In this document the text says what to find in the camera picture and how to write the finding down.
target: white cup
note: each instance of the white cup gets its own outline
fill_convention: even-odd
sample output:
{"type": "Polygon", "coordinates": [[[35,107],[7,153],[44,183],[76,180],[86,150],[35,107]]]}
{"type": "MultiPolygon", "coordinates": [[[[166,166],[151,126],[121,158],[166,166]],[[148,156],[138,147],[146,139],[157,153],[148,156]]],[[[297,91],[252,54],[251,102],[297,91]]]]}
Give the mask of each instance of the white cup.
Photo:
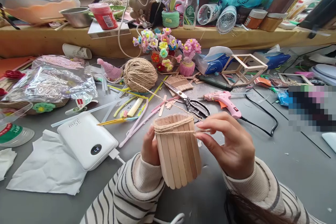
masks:
{"type": "Polygon", "coordinates": [[[77,57],[82,59],[90,60],[92,59],[92,53],[90,49],[86,47],[79,47],[76,45],[63,44],[62,46],[65,56],[77,57]]]}
{"type": "Polygon", "coordinates": [[[205,25],[216,20],[220,14],[221,7],[218,4],[210,3],[202,5],[197,13],[197,21],[200,25],[205,25]]]}

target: green flower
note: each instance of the green flower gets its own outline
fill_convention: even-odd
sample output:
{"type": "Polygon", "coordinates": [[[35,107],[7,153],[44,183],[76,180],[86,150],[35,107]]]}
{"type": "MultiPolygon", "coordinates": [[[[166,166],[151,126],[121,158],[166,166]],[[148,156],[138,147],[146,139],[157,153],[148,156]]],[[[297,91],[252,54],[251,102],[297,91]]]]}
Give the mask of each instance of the green flower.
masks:
{"type": "Polygon", "coordinates": [[[52,111],[55,107],[55,104],[52,103],[36,103],[34,104],[33,109],[37,113],[44,113],[52,111]]]}
{"type": "Polygon", "coordinates": [[[168,56],[168,52],[167,52],[167,50],[166,49],[161,49],[161,51],[160,51],[160,56],[162,57],[162,58],[166,58],[167,56],[168,56]]]}

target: red jar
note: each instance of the red jar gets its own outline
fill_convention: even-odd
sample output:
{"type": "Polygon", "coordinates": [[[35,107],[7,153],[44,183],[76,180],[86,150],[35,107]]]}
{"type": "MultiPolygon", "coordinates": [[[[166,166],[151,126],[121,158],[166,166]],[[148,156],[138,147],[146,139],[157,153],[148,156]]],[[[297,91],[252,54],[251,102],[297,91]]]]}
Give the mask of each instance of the red jar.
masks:
{"type": "Polygon", "coordinates": [[[111,8],[107,3],[92,3],[89,8],[97,19],[98,24],[103,30],[110,30],[118,27],[111,8]]]}

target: pink glue gun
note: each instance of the pink glue gun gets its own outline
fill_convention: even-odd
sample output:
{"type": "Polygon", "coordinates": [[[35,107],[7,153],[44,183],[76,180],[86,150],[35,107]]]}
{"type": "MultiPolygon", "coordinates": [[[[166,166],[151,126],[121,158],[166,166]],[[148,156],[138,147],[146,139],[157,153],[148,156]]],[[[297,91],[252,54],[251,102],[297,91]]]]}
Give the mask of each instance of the pink glue gun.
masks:
{"type": "Polygon", "coordinates": [[[209,102],[218,102],[221,109],[226,107],[234,119],[239,119],[242,116],[239,109],[230,101],[231,93],[229,91],[208,93],[203,95],[202,98],[209,102]]]}

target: red flower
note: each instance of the red flower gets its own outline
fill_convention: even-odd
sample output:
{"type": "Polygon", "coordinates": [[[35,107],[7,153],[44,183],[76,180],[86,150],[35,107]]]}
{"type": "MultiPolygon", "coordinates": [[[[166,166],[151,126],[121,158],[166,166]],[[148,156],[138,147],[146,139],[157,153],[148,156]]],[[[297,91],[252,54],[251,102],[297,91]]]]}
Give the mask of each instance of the red flower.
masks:
{"type": "Polygon", "coordinates": [[[160,61],[160,57],[157,53],[154,53],[152,54],[152,61],[153,62],[159,62],[160,61]]]}
{"type": "Polygon", "coordinates": [[[157,64],[157,65],[156,65],[156,68],[157,68],[157,70],[158,70],[159,72],[163,72],[163,71],[166,70],[165,66],[162,65],[162,63],[157,64]]]}
{"type": "Polygon", "coordinates": [[[9,79],[21,79],[25,74],[21,73],[20,71],[12,71],[7,70],[4,74],[6,78],[9,79]]]}
{"type": "Polygon", "coordinates": [[[175,51],[174,50],[169,50],[168,55],[174,57],[175,56],[175,51]]]}

